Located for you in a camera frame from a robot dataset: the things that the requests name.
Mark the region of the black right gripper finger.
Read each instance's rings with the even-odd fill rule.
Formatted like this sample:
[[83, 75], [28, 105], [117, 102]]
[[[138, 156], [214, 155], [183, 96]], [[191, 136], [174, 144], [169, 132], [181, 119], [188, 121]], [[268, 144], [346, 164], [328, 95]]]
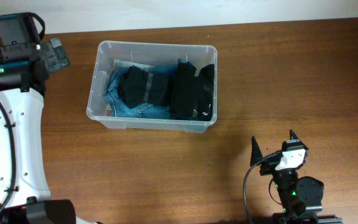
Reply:
[[308, 151], [308, 147], [298, 138], [294, 130], [291, 129], [290, 139], [282, 143], [282, 151], [288, 152], [288, 151], [294, 151], [300, 149], [304, 149], [305, 151]]
[[251, 157], [250, 157], [250, 166], [252, 167], [256, 165], [258, 162], [260, 162], [264, 157], [262, 155], [262, 152], [260, 150], [260, 147], [257, 143], [255, 136], [252, 136], [251, 138], [251, 145], [252, 145], [252, 150], [251, 150]]

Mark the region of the light blue jeans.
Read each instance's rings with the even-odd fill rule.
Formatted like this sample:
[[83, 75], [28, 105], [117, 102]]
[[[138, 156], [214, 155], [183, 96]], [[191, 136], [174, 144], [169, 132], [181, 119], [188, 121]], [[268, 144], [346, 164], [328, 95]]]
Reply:
[[142, 63], [135, 63], [135, 62], [130, 62], [130, 61], [118, 60], [118, 59], [115, 59], [113, 62], [114, 70], [120, 69], [120, 68], [127, 68], [127, 67], [131, 67], [131, 66], [136, 66], [143, 70], [148, 70], [153, 67], [152, 65], [146, 65], [146, 64], [142, 64]]

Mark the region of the dark blue jeans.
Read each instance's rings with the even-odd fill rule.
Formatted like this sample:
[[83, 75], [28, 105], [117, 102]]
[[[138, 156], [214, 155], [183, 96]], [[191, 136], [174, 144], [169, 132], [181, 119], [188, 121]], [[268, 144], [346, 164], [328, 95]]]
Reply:
[[[177, 71], [177, 65], [157, 65], [146, 70], [150, 73], [167, 73], [170, 76], [170, 96], [172, 94], [172, 89], [175, 81], [175, 74]], [[151, 105], [150, 103], [141, 103], [135, 108], [130, 109], [121, 97], [118, 95], [118, 86], [119, 82], [123, 76], [128, 71], [127, 68], [120, 68], [113, 70], [110, 80], [107, 84], [106, 90], [104, 91], [103, 98], [108, 101], [112, 115], [114, 117], [123, 117], [123, 118], [146, 118], [146, 119], [168, 119], [170, 117], [169, 106], [157, 106]]]

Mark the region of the black garment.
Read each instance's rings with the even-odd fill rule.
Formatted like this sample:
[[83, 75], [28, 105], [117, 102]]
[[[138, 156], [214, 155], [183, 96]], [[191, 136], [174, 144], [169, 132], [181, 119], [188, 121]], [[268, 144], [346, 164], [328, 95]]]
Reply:
[[214, 69], [178, 65], [170, 100], [172, 119], [210, 121], [213, 116]]
[[168, 106], [170, 76], [167, 73], [150, 73], [133, 65], [123, 74], [118, 95], [130, 109], [141, 103]]

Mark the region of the teal blue garment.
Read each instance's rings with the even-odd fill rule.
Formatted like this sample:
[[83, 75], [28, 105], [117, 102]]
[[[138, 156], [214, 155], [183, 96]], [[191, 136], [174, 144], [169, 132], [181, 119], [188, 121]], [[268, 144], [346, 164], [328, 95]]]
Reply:
[[184, 60], [182, 60], [181, 58], [179, 58], [179, 59], [178, 59], [178, 65], [181, 65], [181, 64], [191, 65], [192, 67], [194, 67], [194, 65], [193, 65], [191, 62], [184, 61]]

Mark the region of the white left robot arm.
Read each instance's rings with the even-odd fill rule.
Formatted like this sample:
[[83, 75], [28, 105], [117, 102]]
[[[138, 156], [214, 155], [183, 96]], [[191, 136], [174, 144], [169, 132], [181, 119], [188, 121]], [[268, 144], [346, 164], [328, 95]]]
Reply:
[[58, 38], [0, 48], [0, 223], [79, 223], [68, 199], [53, 200], [41, 140], [45, 81], [69, 65]]

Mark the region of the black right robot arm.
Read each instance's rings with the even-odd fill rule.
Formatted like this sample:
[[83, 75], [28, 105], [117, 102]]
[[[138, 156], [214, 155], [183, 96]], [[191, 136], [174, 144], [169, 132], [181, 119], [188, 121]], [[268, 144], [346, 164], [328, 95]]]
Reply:
[[244, 208], [249, 223], [253, 220], [247, 205], [246, 184], [256, 167], [260, 168], [261, 176], [272, 176], [269, 184], [275, 186], [280, 199], [277, 203], [283, 209], [282, 213], [272, 215], [272, 223], [342, 223], [342, 218], [318, 215], [323, 210], [324, 184], [310, 176], [298, 176], [298, 170], [306, 163], [309, 149], [294, 130], [291, 129], [289, 135], [289, 140], [282, 143], [281, 150], [267, 156], [262, 155], [256, 138], [251, 138], [250, 169], [242, 184]]

